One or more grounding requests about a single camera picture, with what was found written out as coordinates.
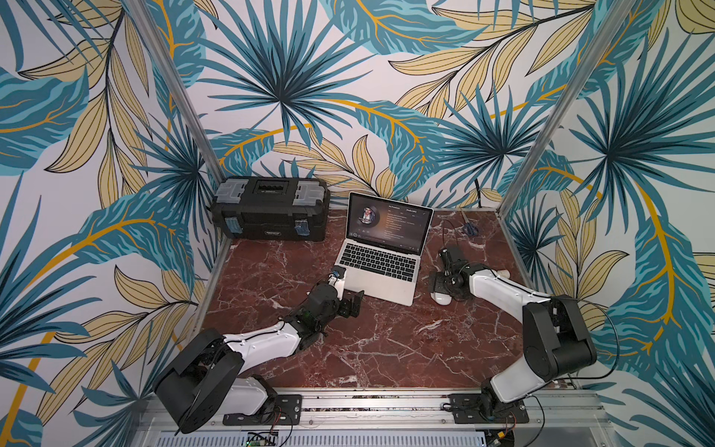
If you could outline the white wireless mouse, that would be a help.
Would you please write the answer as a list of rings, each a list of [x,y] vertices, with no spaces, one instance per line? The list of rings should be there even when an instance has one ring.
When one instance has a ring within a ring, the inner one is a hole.
[[[446,307],[452,303],[452,296],[447,289],[445,277],[441,275],[432,276],[428,289],[430,297],[436,304]]]

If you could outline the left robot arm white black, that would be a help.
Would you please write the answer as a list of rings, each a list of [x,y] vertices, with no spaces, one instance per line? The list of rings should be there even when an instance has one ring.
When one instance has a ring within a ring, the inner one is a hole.
[[[363,298],[363,291],[344,294],[344,281],[332,277],[317,283],[299,307],[270,327],[240,335],[206,329],[159,374],[153,391],[183,434],[216,413],[268,417],[277,410],[276,391],[258,374],[238,376],[310,348],[335,318],[357,318]]]

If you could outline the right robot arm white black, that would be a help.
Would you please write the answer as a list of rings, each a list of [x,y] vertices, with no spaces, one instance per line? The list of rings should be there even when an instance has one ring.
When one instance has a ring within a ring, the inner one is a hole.
[[[597,361],[590,331],[577,301],[528,289],[484,264],[471,263],[456,247],[439,252],[441,271],[429,277],[429,291],[441,305],[482,298],[521,323],[522,354],[480,387],[479,399],[465,408],[484,421],[499,421],[519,403],[564,374]]]

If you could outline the silver laptop with dark screen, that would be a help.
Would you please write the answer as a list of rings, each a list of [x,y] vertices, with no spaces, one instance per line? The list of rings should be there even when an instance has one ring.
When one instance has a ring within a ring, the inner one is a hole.
[[[346,238],[336,264],[346,270],[344,288],[409,307],[434,211],[352,192]]]

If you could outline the black plastic toolbox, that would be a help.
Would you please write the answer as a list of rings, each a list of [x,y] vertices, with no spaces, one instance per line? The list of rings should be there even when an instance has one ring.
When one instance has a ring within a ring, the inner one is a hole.
[[[214,225],[232,240],[324,240],[331,192],[317,178],[230,177],[214,194]]]

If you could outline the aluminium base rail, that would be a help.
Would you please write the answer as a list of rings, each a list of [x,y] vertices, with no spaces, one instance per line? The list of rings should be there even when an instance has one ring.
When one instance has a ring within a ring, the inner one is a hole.
[[[592,391],[542,390],[521,404],[527,419],[462,424],[450,389],[281,389],[298,404],[264,425],[227,426],[215,415],[180,434],[158,400],[144,412],[133,446],[616,446]]]

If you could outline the right aluminium corner post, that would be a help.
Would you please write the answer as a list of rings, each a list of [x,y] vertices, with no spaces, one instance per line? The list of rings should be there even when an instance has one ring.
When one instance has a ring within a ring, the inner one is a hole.
[[[577,99],[578,94],[582,91],[583,87],[585,87],[593,71],[599,65],[601,57],[607,52],[610,42],[616,35],[622,22],[627,18],[627,15],[629,15],[629,11],[635,3],[635,0],[616,1],[613,7],[608,10],[608,14],[604,18],[603,26],[595,33],[593,43],[586,48],[583,61],[575,67],[575,72],[573,72],[572,78],[566,85],[564,93],[560,95],[560,99],[556,102],[553,111],[549,115],[549,119],[534,142],[533,148],[523,160],[518,173],[508,189],[508,193],[497,209],[496,215],[500,220],[504,220],[514,208],[521,188],[523,188],[529,180],[534,167],[545,152],[547,144],[551,141],[554,132],[559,127],[573,102]]]

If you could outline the aluminium corner post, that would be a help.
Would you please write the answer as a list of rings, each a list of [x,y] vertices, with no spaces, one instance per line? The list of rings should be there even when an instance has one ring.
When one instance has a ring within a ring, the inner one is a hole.
[[[575,67],[575,72],[573,72],[572,78],[566,85],[564,93],[560,95],[560,99],[556,102],[553,111],[549,115],[549,119],[534,142],[533,148],[523,160],[518,173],[508,189],[508,193],[497,209],[496,215],[500,220],[504,220],[514,208],[521,188],[523,188],[529,180],[534,167],[545,152],[547,144],[551,141],[554,132],[559,127],[573,102],[577,99],[578,94],[582,91],[583,87],[585,87],[593,71],[599,65],[601,57],[607,52],[610,42],[616,35],[622,22],[627,18],[627,15],[629,15],[629,11],[635,3],[635,0],[616,1],[613,7],[608,10],[608,14],[604,18],[603,26],[595,33],[593,43],[586,48],[583,61]]]
[[[169,49],[163,42],[162,35],[156,26],[151,13],[146,6],[145,1],[128,0],[126,2],[128,12],[133,16],[140,37],[147,46],[150,54],[154,57],[155,63],[158,66],[158,71],[162,75],[169,94],[176,102],[177,109],[184,119],[184,124],[188,126],[192,134],[197,148],[203,156],[206,166],[213,178],[221,184],[226,177],[220,167],[219,160],[212,149],[210,140],[203,129],[196,110],[190,102],[190,98],[182,83],[181,77],[177,68],[171,59]]]

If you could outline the left aluminium corner post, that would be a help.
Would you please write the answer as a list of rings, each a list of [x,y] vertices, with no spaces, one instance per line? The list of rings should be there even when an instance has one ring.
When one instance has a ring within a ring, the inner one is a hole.
[[[184,124],[188,126],[192,134],[197,148],[203,156],[206,166],[213,178],[221,184],[226,177],[220,167],[219,160],[212,149],[210,140],[203,129],[196,110],[190,102],[190,98],[182,83],[181,77],[177,68],[171,59],[169,49],[163,42],[162,35],[156,26],[151,13],[146,6],[145,1],[128,0],[126,2],[128,12],[133,16],[140,37],[147,46],[150,54],[154,57],[155,63],[158,66],[158,71],[162,75],[169,94],[176,102],[177,109],[184,119]]]

